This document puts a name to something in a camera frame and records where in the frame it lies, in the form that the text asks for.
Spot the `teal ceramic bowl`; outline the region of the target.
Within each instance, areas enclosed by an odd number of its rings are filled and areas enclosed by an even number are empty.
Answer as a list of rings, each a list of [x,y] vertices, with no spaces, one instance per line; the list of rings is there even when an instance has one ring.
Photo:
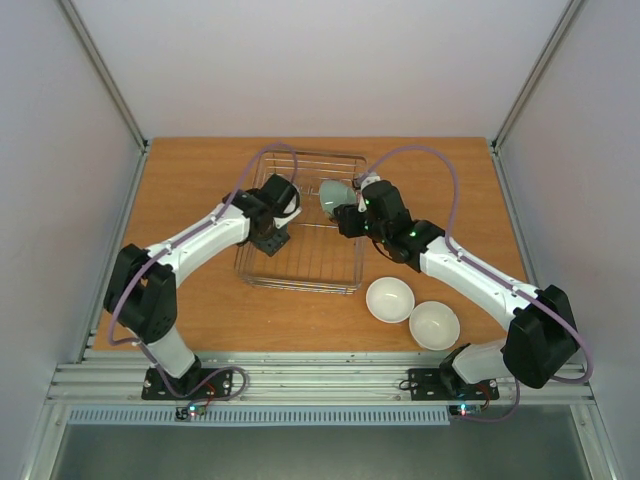
[[[319,201],[322,211],[328,219],[334,220],[334,210],[341,205],[353,205],[358,202],[355,190],[340,181],[325,180],[319,188]]]

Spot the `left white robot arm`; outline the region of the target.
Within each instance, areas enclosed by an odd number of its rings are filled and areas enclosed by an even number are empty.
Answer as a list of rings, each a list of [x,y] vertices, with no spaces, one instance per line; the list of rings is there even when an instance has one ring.
[[[192,397],[208,379],[176,326],[178,288],[230,247],[250,243],[273,256],[289,241],[287,226],[300,212],[296,186],[273,174],[259,188],[227,194],[205,217],[162,242],[120,250],[103,308],[130,332],[171,395]]]

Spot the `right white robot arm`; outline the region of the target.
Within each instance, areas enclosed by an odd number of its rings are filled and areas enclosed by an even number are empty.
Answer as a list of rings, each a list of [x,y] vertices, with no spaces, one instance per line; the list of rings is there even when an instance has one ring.
[[[414,219],[390,182],[374,179],[321,205],[341,235],[369,238],[393,262],[453,288],[505,330],[505,339],[464,345],[441,362],[442,387],[450,395],[504,376],[540,389],[580,349],[563,290],[523,283],[470,254],[439,226]]]

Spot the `white bowl left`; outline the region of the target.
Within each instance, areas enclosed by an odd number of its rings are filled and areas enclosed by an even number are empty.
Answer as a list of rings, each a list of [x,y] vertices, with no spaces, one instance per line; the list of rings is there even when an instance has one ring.
[[[412,289],[395,277],[382,277],[368,287],[365,296],[370,314],[377,320],[396,324],[409,318],[415,307]]]

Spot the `white bowl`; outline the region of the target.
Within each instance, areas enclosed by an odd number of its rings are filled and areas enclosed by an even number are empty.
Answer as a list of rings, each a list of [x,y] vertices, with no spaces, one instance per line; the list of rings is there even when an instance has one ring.
[[[460,335],[457,315],[447,305],[427,301],[417,305],[409,317],[409,329],[415,342],[433,351],[450,349]]]
[[[365,296],[370,314],[377,320],[396,324],[409,318],[415,307],[412,289],[395,277],[382,277],[368,287]]]

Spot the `white bowl front right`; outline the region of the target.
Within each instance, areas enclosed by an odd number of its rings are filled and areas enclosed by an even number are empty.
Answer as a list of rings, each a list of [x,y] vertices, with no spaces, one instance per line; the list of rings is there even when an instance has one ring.
[[[460,335],[457,315],[447,305],[427,301],[417,305],[409,317],[409,329],[415,342],[433,351],[450,349]]]

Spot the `left circuit board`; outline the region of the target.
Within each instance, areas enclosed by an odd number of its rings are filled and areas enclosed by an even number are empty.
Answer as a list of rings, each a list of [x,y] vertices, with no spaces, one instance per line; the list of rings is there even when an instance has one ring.
[[[193,421],[203,417],[206,412],[207,407],[204,405],[177,407],[174,412],[174,418],[176,421]]]

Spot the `circuit board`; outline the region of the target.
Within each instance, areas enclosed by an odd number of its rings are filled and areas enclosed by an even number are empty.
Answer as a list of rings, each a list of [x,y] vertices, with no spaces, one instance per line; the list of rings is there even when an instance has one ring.
[[[174,412],[174,418],[176,421],[193,421],[203,417],[206,412],[207,407],[204,405],[177,407]]]
[[[462,403],[459,405],[449,406],[449,413],[452,416],[469,417],[469,416],[479,415],[482,412],[483,412],[483,407],[481,405]]]

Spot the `right circuit board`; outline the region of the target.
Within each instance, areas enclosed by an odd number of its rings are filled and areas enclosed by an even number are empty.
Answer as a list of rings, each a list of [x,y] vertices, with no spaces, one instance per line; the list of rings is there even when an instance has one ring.
[[[452,416],[469,417],[469,416],[479,415],[482,412],[483,412],[483,407],[481,405],[462,403],[459,405],[449,406],[449,413]]]

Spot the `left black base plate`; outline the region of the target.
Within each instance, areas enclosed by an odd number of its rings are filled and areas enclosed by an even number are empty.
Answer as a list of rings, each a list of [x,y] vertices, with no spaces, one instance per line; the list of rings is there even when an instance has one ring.
[[[236,377],[231,369],[200,368],[176,379],[150,368],[145,374],[141,398],[147,401],[225,398],[231,394]]]

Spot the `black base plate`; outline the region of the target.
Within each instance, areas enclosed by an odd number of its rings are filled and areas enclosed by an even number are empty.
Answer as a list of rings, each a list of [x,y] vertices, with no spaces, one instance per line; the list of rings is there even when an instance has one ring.
[[[399,388],[408,391],[412,401],[493,401],[500,398],[494,380],[447,387],[438,368],[409,369]]]
[[[231,369],[200,368],[176,379],[150,368],[145,374],[141,398],[147,401],[225,398],[231,394],[236,377]]]

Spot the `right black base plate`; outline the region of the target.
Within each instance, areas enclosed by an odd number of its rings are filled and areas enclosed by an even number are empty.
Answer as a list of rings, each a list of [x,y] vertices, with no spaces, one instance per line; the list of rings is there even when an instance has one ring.
[[[494,380],[447,387],[438,368],[409,369],[399,388],[408,391],[412,401],[493,401],[500,398]]]

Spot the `aluminium rail frame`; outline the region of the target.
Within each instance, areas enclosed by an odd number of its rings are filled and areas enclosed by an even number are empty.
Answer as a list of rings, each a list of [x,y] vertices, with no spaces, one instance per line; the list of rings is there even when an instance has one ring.
[[[399,389],[411,368],[435,367],[441,352],[203,352],[208,367],[239,366],[250,377],[238,405],[407,405]],[[88,350],[60,364],[49,403],[138,404],[149,362],[134,351]]]

